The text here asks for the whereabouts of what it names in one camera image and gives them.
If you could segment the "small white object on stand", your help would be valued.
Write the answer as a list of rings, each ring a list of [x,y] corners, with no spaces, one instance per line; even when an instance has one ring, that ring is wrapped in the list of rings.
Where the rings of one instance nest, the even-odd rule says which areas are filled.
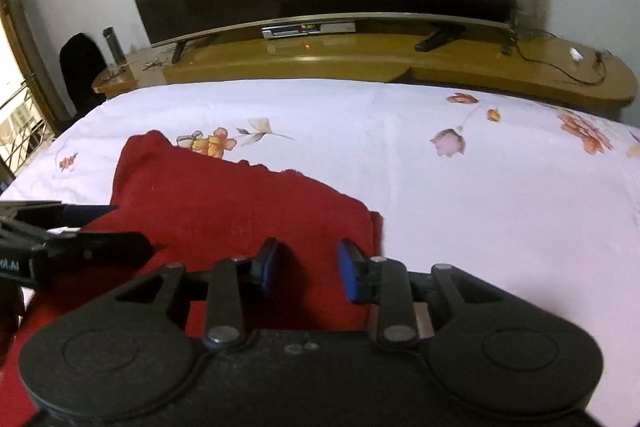
[[[580,63],[584,60],[584,56],[575,48],[570,48],[570,58],[575,63]]]

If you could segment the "dark red knitted garment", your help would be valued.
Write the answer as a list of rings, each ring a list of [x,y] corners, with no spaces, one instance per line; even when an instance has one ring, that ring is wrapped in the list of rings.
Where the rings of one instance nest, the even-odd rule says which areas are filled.
[[[35,408],[18,376],[18,352],[40,327],[138,275],[169,262],[208,270],[221,259],[253,256],[269,237],[291,248],[282,288],[265,329],[364,329],[369,308],[348,302],[337,270],[341,239],[367,256],[380,250],[380,216],[362,202],[294,170],[215,159],[172,145],[150,131],[128,139],[115,170],[114,211],[91,231],[140,231],[155,254],[142,268],[87,268],[38,291],[6,356],[1,422],[19,426]]]

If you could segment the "dark cylindrical bottle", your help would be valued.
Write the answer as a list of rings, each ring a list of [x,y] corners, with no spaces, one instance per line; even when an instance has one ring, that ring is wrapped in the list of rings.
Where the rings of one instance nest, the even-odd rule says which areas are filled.
[[[118,66],[124,66],[127,63],[126,54],[120,45],[117,38],[115,29],[113,27],[104,28],[102,31],[103,38],[105,39],[107,46],[111,50],[111,54],[114,57],[114,61]]]

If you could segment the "floral white bed sheet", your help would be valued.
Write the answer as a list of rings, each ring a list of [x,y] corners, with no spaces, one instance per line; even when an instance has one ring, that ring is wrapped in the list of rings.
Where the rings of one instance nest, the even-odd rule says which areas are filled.
[[[247,190],[240,161],[295,170],[383,219],[384,254],[450,263],[587,329],[604,354],[590,411],[639,421],[639,131],[548,104],[335,80],[174,84],[119,95],[39,154],[9,199],[104,204],[140,135],[205,162],[186,202]]]

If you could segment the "black chair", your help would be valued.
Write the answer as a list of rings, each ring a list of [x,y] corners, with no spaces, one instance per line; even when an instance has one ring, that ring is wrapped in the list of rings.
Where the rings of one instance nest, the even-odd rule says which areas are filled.
[[[106,62],[89,36],[83,32],[73,35],[60,49],[58,58],[67,94],[78,115],[85,116],[106,101],[106,96],[92,87],[106,69]]]

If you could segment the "wooden tv stand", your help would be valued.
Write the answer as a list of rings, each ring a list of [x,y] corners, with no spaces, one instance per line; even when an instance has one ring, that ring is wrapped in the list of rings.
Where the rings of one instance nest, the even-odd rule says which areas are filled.
[[[130,54],[104,70],[93,90],[107,98],[171,83],[326,78],[426,84],[529,98],[616,119],[638,95],[638,80],[615,55],[558,37],[468,30],[422,51],[420,35],[343,34],[225,42],[210,37]],[[584,60],[575,63],[570,48]]]

